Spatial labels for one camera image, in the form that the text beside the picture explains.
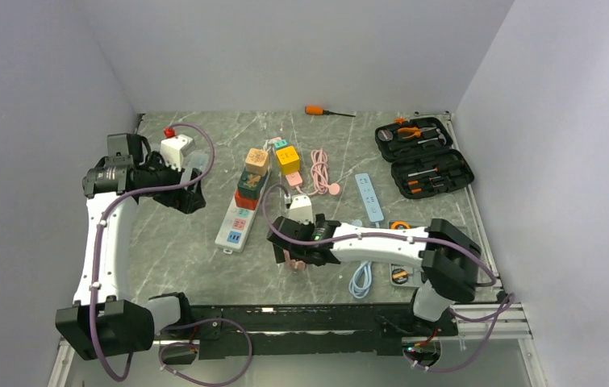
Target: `orange pliers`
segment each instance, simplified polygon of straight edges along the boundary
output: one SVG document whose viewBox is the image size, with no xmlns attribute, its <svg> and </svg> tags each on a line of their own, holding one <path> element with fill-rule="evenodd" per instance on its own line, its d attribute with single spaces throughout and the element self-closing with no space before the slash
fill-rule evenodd
<svg viewBox="0 0 609 387">
<path fill-rule="evenodd" d="M 409 135 L 399 137 L 399 139 L 401 141 L 411 141 L 413 139 L 419 138 L 423 134 L 424 131 L 433 131 L 435 129 L 437 129 L 437 127 L 424 127 L 423 129 L 420 129 L 418 127 L 400 127 L 397 130 L 397 133 L 399 133 L 399 134 L 409 133 Z"/>
</svg>

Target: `marble tabletop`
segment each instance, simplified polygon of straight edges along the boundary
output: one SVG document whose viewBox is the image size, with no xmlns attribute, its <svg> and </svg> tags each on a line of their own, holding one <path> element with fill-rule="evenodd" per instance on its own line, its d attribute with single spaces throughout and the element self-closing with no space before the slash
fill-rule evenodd
<svg viewBox="0 0 609 387">
<path fill-rule="evenodd" d="M 390 176 L 390 163 L 384 161 L 373 139 L 375 128 L 392 123 L 397 117 L 410 118 L 409 112 L 356 112 L 352 119 L 342 116 L 310 116 L 303 111 L 277 112 L 169 112 L 148 113 L 139 133 L 158 143 L 170 123 L 195 123 L 203 127 L 216 145 L 214 168 L 202 182 L 206 207 L 185 215 L 163 207 L 151 198 L 141 198 L 131 233 L 129 285 L 132 299 L 144 302 L 168 292 L 186 293 L 191 304 L 307 304 L 346 302 L 408 302 L 412 290 L 390 284 L 389 265 L 373 265 L 369 295 L 355 299 L 348 291 L 349 279 L 358 264 L 309 266 L 294 273 L 273 258 L 273 248 L 265 239 L 268 227 L 259 215 L 241 253 L 225 254 L 214 245 L 219 226 L 236 189 L 244 159 L 250 148 L 260 148 L 267 139 L 280 136 L 298 150 L 302 177 L 311 191 L 310 152 L 323 148 L 328 154 L 330 182 L 337 181 L 341 195 L 312 196 L 314 212 L 326 218 L 351 222 L 366 218 L 354 175 L 368 173 L 381 203 L 385 220 L 404 219 L 428 225 L 432 218 L 444 218 L 465 227 L 478 244 L 465 189 L 434 198 L 404 198 Z M 201 136 L 190 128 L 178 128 L 190 135 L 196 149 L 208 150 Z M 284 182 L 278 176 L 276 161 L 269 183 Z M 274 194 L 269 216 L 284 210 Z M 494 301 L 494 292 L 479 289 L 477 300 Z"/>
</svg>

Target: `white power strip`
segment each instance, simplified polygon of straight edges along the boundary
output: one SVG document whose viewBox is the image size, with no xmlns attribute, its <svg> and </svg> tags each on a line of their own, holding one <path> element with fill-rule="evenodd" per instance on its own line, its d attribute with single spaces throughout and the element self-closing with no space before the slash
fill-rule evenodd
<svg viewBox="0 0 609 387">
<path fill-rule="evenodd" d="M 264 194 L 270 176 L 271 172 L 269 170 L 266 174 L 264 186 L 261 187 L 259 199 L 261 199 L 261 195 Z M 254 223 L 254 218 L 257 216 L 258 210 L 258 204 L 254 211 L 246 208 L 239 208 L 236 205 L 236 199 L 231 198 L 231 204 L 228 206 L 228 211 L 226 211 L 226 216 L 223 218 L 219 233 L 217 234 L 216 239 L 214 239 L 214 244 L 222 248 L 223 252 L 226 254 L 242 252 L 244 245 L 247 243 L 247 235 L 252 228 L 252 223 Z"/>
</svg>

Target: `dark green block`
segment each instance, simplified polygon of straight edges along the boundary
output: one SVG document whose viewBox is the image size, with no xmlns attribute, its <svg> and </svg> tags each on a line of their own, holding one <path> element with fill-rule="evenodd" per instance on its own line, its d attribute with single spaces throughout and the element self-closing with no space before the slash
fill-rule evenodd
<svg viewBox="0 0 609 387">
<path fill-rule="evenodd" d="M 266 182 L 266 177 L 256 173 L 242 171 L 238 181 L 238 194 L 245 199 L 259 199 L 259 192 Z"/>
</svg>

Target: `pink outlet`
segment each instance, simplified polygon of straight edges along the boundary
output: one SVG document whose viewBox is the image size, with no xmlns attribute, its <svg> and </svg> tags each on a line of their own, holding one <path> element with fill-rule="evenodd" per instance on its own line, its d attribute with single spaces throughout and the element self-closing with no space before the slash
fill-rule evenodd
<svg viewBox="0 0 609 387">
<path fill-rule="evenodd" d="M 244 224 L 245 224 L 244 220 L 236 219 L 235 222 L 233 222 L 233 230 L 237 230 L 237 231 L 244 230 Z"/>
</svg>

